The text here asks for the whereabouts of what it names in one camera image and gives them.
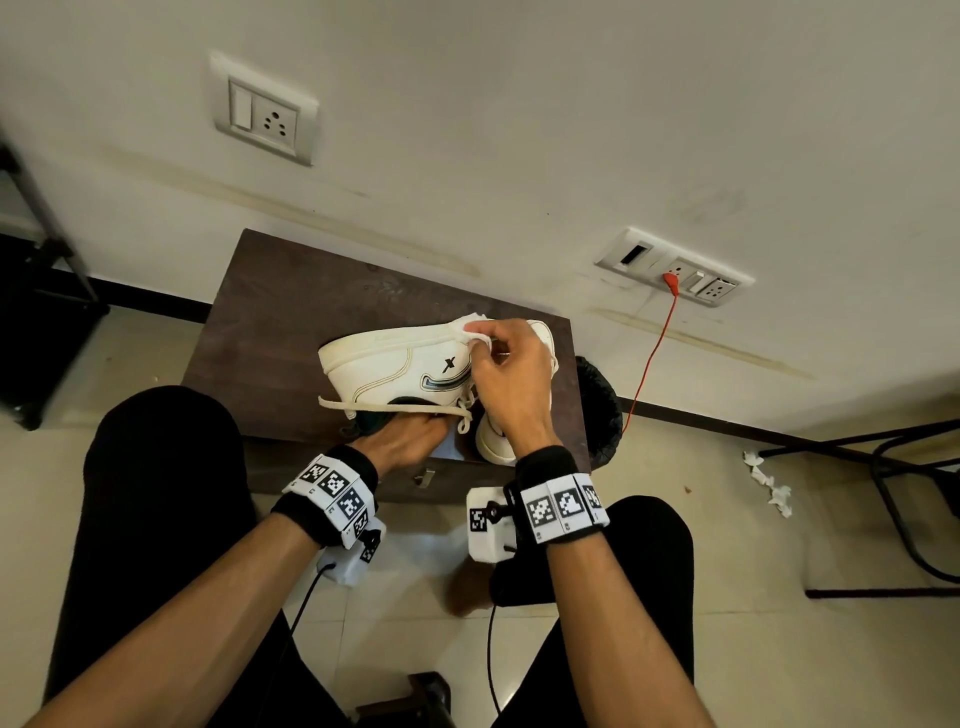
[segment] brown table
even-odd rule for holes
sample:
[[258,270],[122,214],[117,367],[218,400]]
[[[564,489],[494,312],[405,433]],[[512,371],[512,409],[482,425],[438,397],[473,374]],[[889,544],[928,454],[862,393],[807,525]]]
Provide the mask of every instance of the brown table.
[[[243,231],[183,384],[216,398],[245,436],[251,489],[277,493],[318,452],[348,441],[343,412],[317,349],[360,331],[426,326],[484,313],[540,319],[553,331],[560,370],[553,424],[589,472],[570,322],[559,316],[407,276],[262,232]],[[469,488],[502,485],[513,468],[488,463],[467,435],[451,432],[425,466],[391,473],[381,500],[463,503]]]

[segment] wire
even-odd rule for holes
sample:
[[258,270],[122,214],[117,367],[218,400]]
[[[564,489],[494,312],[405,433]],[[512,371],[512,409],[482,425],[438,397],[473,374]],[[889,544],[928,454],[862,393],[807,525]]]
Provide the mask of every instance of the wire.
[[297,616],[294,618],[293,626],[290,627],[290,634],[287,635],[287,640],[285,643],[283,643],[283,649],[280,651],[280,656],[276,660],[274,673],[270,676],[270,685],[267,686],[267,691],[263,695],[263,702],[260,703],[260,710],[256,714],[256,720],[253,722],[253,728],[256,728],[256,726],[260,724],[260,718],[263,717],[263,709],[267,707],[267,701],[270,699],[270,693],[274,689],[276,674],[280,670],[280,664],[283,662],[283,658],[286,657],[287,649],[290,648],[290,643],[294,640],[294,630],[297,629],[297,625],[300,624],[300,617],[303,616],[303,610],[306,609],[306,603],[310,600],[310,595],[313,594],[314,587],[317,586],[317,582],[320,581],[320,577],[324,575],[324,572],[333,569],[335,566],[337,566],[335,563],[327,564],[322,569],[318,570],[317,575],[313,578],[313,583],[310,585],[310,588],[306,590],[306,596],[303,598],[303,602],[300,603],[300,610],[297,612]]
[[496,614],[496,604],[490,611],[490,626],[487,627],[487,682],[490,683],[490,697],[493,698],[493,706],[496,708],[496,714],[500,715],[500,704],[496,702],[496,691],[493,689],[493,670],[490,665],[490,643],[493,638],[493,615]]
[[678,287],[677,277],[672,273],[664,273],[663,280],[666,281],[666,284],[670,287],[670,293],[673,294],[673,303],[670,304],[670,313],[666,315],[666,321],[663,322],[663,329],[660,331],[660,338],[657,339],[657,345],[654,347],[654,350],[650,352],[650,356],[647,358],[647,365],[643,368],[643,376],[640,378],[640,386],[636,388],[636,394],[634,394],[634,401],[630,404],[630,412],[627,413],[627,422],[624,423],[623,429],[620,430],[620,434],[623,435],[627,431],[627,427],[630,426],[630,418],[634,416],[634,407],[636,407],[636,398],[640,396],[640,390],[643,389],[643,382],[647,380],[647,372],[650,371],[650,362],[654,360],[654,354],[657,353],[657,349],[660,348],[660,342],[663,341],[663,335],[666,333],[666,328],[670,326],[670,318],[673,316],[673,309],[677,307],[677,300],[680,298],[680,289]]

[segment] person's left hand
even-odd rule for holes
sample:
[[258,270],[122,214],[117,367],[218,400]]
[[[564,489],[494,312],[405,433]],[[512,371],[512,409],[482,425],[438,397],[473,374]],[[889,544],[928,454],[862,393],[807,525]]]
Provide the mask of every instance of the person's left hand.
[[349,445],[363,452],[381,478],[396,468],[416,465],[444,441],[454,417],[400,413],[383,429]]

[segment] black trash bag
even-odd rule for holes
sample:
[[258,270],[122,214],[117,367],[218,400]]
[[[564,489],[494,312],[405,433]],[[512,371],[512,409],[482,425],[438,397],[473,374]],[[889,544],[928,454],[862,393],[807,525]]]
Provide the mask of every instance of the black trash bag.
[[577,357],[580,406],[584,410],[590,468],[602,468],[616,454],[623,429],[620,401],[600,371],[582,356]]

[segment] black pants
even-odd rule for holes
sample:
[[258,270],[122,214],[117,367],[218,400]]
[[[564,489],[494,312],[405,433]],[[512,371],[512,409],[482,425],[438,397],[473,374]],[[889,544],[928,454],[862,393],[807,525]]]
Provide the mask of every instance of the black pants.
[[[656,498],[624,498],[609,512],[607,539],[692,679],[689,531]],[[44,699],[62,691],[255,525],[240,433],[221,404],[185,387],[157,387],[112,409],[84,462],[83,511]],[[553,601],[542,554],[498,565],[491,591],[503,606]],[[280,613],[210,725],[253,724],[288,634]],[[261,725],[349,725],[294,645],[278,670]],[[572,725],[579,715],[557,624],[496,725],[541,724],[553,717]]]

